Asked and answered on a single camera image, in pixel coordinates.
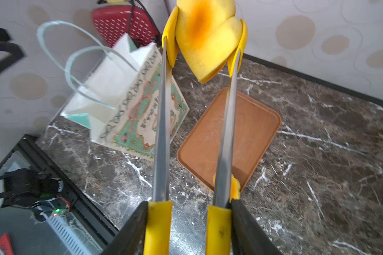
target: paper gift bag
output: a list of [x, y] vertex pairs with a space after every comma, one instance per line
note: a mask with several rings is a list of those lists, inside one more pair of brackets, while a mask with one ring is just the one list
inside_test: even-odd
[[[81, 30], [99, 45], [73, 53], [65, 68], [44, 43], [47, 28], [61, 24]], [[93, 142], [153, 160], [162, 60], [156, 44], [136, 49], [129, 36], [124, 34], [113, 48], [109, 48], [86, 30], [60, 20], [43, 23], [37, 30], [37, 37], [49, 58], [64, 70], [68, 85], [76, 92], [61, 115], [90, 129]], [[80, 55], [94, 50], [103, 50], [106, 56], [85, 82], [81, 82], [71, 75], [72, 66]], [[172, 140], [189, 111], [173, 77], [171, 99]]]
[[[141, 158], [153, 159], [157, 126], [162, 55], [154, 45], [126, 96], [92, 141]], [[189, 107], [172, 77], [170, 138], [180, 128]]]

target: yellow object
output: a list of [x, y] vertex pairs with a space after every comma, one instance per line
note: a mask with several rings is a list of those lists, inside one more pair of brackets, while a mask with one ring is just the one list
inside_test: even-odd
[[229, 255], [231, 210], [213, 205], [207, 214], [206, 255]]
[[172, 201], [149, 202], [144, 238], [144, 255], [169, 254], [172, 207]]
[[248, 39], [247, 24], [245, 23], [245, 20], [243, 20], [243, 19], [241, 19], [241, 24], [243, 25], [243, 33], [242, 33], [241, 38], [240, 38], [240, 43], [237, 46], [237, 48], [234, 50], [233, 54], [231, 54], [227, 60], [228, 73], [229, 73], [230, 77], [233, 76], [234, 64], [236, 62], [237, 54], [238, 54], [239, 50], [241, 50], [241, 54], [240, 54], [239, 67], [237, 70], [240, 70], [241, 60], [243, 59], [243, 53], [245, 50], [245, 45], [247, 44], [247, 39]]
[[123, 3], [123, 2], [129, 2], [129, 0], [107, 0], [108, 4], [117, 4], [117, 3]]
[[176, 58], [177, 58], [177, 53], [179, 52], [179, 45], [177, 44], [177, 41], [175, 38], [175, 30], [176, 30], [178, 14], [179, 14], [179, 8], [176, 6], [171, 12], [162, 34], [162, 45], [164, 45], [164, 41], [166, 40], [166, 54], [171, 67], [174, 67], [174, 63], [176, 62]]
[[178, 0], [176, 41], [197, 79], [205, 83], [238, 46], [241, 21], [234, 0]]
[[[214, 177], [213, 177], [213, 184], [216, 184], [216, 174], [214, 174]], [[233, 174], [231, 174], [230, 202], [231, 202], [231, 199], [240, 199], [240, 189], [241, 189], [240, 182], [237, 180], [237, 178], [234, 177]]]

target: dark marble surface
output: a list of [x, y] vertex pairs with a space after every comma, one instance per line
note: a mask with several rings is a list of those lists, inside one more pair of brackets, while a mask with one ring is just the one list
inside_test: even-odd
[[[176, 152], [220, 89], [224, 68], [200, 84], [179, 57], [173, 74], [190, 106], [171, 147], [171, 254], [204, 254], [212, 192]], [[383, 108], [243, 59], [238, 90], [283, 123], [241, 199], [284, 254], [381, 254]], [[58, 116], [37, 144], [118, 227], [151, 197], [153, 162], [94, 144]]]

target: yellow fruit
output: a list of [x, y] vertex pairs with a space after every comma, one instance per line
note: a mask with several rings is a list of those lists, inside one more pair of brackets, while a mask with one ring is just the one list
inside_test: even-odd
[[[216, 184], [216, 174], [213, 176], [213, 184]], [[240, 199], [240, 182], [231, 174], [231, 193], [230, 193], [230, 201], [231, 199]]]
[[233, 53], [227, 59], [228, 74], [230, 75], [230, 77], [233, 76], [234, 64], [235, 64], [235, 61], [237, 60], [236, 58], [237, 58], [238, 50], [240, 50], [241, 53], [240, 53], [240, 61], [238, 62], [237, 70], [240, 70], [241, 60], [243, 60], [243, 53], [245, 50], [245, 45], [247, 44], [247, 40], [248, 40], [248, 29], [247, 29], [247, 24], [245, 23], [245, 20], [241, 19], [241, 24], [243, 24], [243, 32], [241, 35], [240, 43], [238, 47], [233, 51]]
[[205, 83], [238, 46], [241, 21], [234, 0], [178, 0], [176, 41], [197, 79]]
[[162, 34], [162, 45], [164, 45], [164, 42], [166, 41], [166, 54], [171, 67], [174, 67], [177, 53], [179, 51], [179, 45], [177, 44], [177, 41], [175, 39], [175, 29], [178, 14], [179, 8], [176, 6], [171, 12]]

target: wall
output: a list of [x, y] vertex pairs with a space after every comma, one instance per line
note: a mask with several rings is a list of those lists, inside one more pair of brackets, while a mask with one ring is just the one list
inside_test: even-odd
[[[8, 31], [12, 43], [20, 45], [26, 57], [0, 74], [0, 161], [25, 133], [40, 134], [72, 94], [64, 73], [56, 69], [36, 39], [38, 26], [49, 20], [75, 23], [98, 36], [91, 21], [96, 0], [6, 0], [0, 1], [0, 28]], [[167, 10], [163, 0], [142, 1], [163, 30]], [[95, 45], [82, 32], [67, 26], [51, 28], [47, 47], [64, 64], [76, 50]], [[102, 53], [84, 55], [74, 68], [83, 78]]]
[[383, 100], [383, 0], [236, 0], [236, 16], [245, 53]]

